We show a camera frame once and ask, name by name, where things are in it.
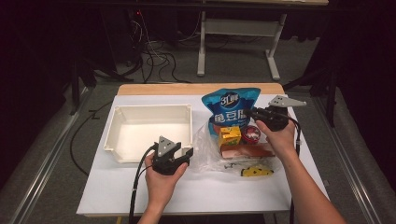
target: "red object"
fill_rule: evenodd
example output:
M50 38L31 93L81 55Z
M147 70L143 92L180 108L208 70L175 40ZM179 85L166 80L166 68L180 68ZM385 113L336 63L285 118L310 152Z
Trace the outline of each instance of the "red object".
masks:
M257 144L260 140L262 132L256 126L248 125L246 128L243 129L241 134L242 140L246 144Z

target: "yellow box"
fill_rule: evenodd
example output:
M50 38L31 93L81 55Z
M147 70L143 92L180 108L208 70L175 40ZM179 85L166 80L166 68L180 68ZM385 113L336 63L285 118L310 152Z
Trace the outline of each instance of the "yellow box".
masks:
M241 130L238 126L220 128L219 147L222 145L238 145L241 140Z

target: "white tray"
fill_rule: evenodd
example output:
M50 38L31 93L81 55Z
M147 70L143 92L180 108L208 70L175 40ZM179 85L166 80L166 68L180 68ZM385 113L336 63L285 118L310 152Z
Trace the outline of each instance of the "white tray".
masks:
M118 162L140 162L160 136L192 147L191 105L124 105L112 114L104 149Z

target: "chip bag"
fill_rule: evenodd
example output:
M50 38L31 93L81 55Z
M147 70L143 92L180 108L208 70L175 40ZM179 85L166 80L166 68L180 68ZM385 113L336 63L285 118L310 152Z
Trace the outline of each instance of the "chip bag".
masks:
M202 97L204 105L213 113L208 125L210 134L219 135L221 127L249 124L244 109L251 109L260 95L258 88L220 89Z

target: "cable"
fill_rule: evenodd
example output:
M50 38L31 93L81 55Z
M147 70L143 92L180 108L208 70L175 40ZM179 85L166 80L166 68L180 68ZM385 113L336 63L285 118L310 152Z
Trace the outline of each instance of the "cable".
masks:
M215 42L218 42L214 37L217 37L217 36L224 36L224 35L210 35L209 37L211 38L211 39L214 39L214 41ZM227 44L229 43L229 41L230 41L230 39L229 38L222 38L222 39L225 39L225 42L224 43L222 43L220 46L218 46L218 47L210 47L206 42L205 42L205 45L208 47L208 48L210 48L210 49L222 49L222 48L224 48L225 46L227 46Z
M177 67L175 56L174 56L173 54L171 54L171 53L160 52L160 51L158 51L158 49L159 49L159 48L156 48L156 50L157 50L157 57L160 58L160 59L162 60L162 61L161 61L160 63L158 63L158 64L155 64L154 58L152 57L152 54L151 54L151 52L150 52L150 50L149 50L148 48L146 48L146 52L143 51L144 54L147 54L147 55L149 56L149 58L146 59L146 64L148 64L148 65L151 66L150 74L148 75L148 77L145 78L145 77L143 76L144 84L146 84L146 83L149 82L149 78L150 78L151 75L152 75L152 71L153 71L154 66L162 66L162 67L159 69L159 72L158 72L158 76L159 76L159 78L160 78L160 80L161 80L162 82L166 82L166 83L173 83L173 82L190 83L190 82L187 81L187 80L182 80L182 79L179 79L179 78L177 78L177 77L175 76L175 71L176 71L176 67ZM173 60L173 65L174 65L174 66L173 66L173 68L172 68L171 76L172 76L172 78L173 78L175 81L167 81L167 80L164 80L164 79L163 79L163 76L162 76L162 70L163 70L166 66L168 66L168 65L171 64L171 62L170 62L171 60L169 60L169 58L172 58L172 60Z
M249 40L242 40L242 39L238 39L238 38L233 38L235 36L239 37L240 35L229 35L228 39L231 40L231 42L234 42L234 43L251 44L253 42L260 41L261 39L264 38L264 36L249 36L248 37L248 38L250 38Z
M131 207L129 210L129 223L132 224L134 220L134 201L136 200L136 192L137 192L137 185L139 183L139 177L142 175L142 173L148 169L146 167L142 172L140 172L140 169L142 168L143 162L145 161L145 158L149 154L151 150L155 150L158 148L158 143L154 143L143 155L142 160L139 162L139 166L137 167L136 170L136 176L134 177L134 187L132 188L132 197L131 197Z
M146 37L148 39L148 44L151 46L151 42L149 40L149 31L148 31L148 27L146 26L145 23L145 19L143 18L143 14L142 11L139 9L139 13L140 13L140 17L142 18L142 22L143 22L143 26L145 27L145 31L146 31ZM154 48L151 46L152 51L154 52L154 54L158 57L157 53L155 52Z
M111 77L114 77L117 80L125 81L125 82L133 82L134 81L132 78L125 77L126 76L125 74L127 74L127 75L132 74L134 72L135 68L133 68L130 71L127 71L126 73L120 75L120 74L112 71L111 69L107 69L104 66L102 66L101 64L94 62L93 60L90 60L88 58L83 58L83 60L86 63L88 63L89 65L91 65L91 66L93 66L95 68L98 68L99 70L103 71L104 73L106 73L107 75L109 75Z
M190 39L193 39L193 38L195 38L196 36L198 36L198 35L196 35L195 33L196 33L197 30L198 30L198 26L199 26L199 24L200 24L200 21L201 21L201 12L198 13L198 20L197 20L197 23L196 23L196 25L195 25L195 29L194 29L194 31L192 31L191 35L190 35L189 37L187 37L187 38L178 40L178 42L181 43L181 42L183 42L183 41L190 40Z
M296 137L296 152L297 152L297 156L300 157L300 145L301 145L301 140L300 140L300 135L301 135L301 126L300 123L293 119L290 118L289 119L294 123L294 125L296 126L297 129L297 137ZM293 199L291 198L291 202L290 202L290 215L289 215L289 224L293 224L294 223L294 202Z
M76 129L76 131L74 132L72 139L70 140L70 147L69 147L69 151L70 151L70 157L72 159L72 162L76 165L76 167L85 175L88 176L88 172L86 172L84 169L82 169L82 167L76 162L76 159L74 157L74 153L73 153L73 142L74 139L76 138L78 132L81 130L82 126L84 126L84 124L89 120L95 117L96 113L99 112L101 109L103 109L105 106L110 105L111 103L113 103L113 101L110 101L104 105L102 105L101 107L99 107L99 109L93 110L93 113L87 117Z
M102 70L103 72L105 72L105 74L107 74L107 76L102 76L100 74L98 74L97 72L94 71L94 74L96 77L100 77L103 79L116 79L119 81L127 81L127 82L132 82L134 81L133 79L129 79L126 76L131 75L132 73L136 72L137 70L139 70L139 68L141 68L143 65L143 58L139 57L136 61L136 64L134 65L134 67L130 70L128 70L127 72L123 73L123 74L118 74L114 71L111 70L106 70L105 68L100 68L99 70Z
M136 34L136 31L137 31L137 28L140 28L140 36L139 36L139 40L137 41L137 43L140 43L140 41L142 41L142 36L143 36L143 29L142 29L142 26L140 26L140 24L137 22L137 21L134 21L134 20L131 20L131 23L133 23L133 24L135 24L136 25L136 28L134 29L134 34L133 34L133 36L130 36L129 35L129 37L131 38L131 41L132 41L132 43L134 43L134 35Z

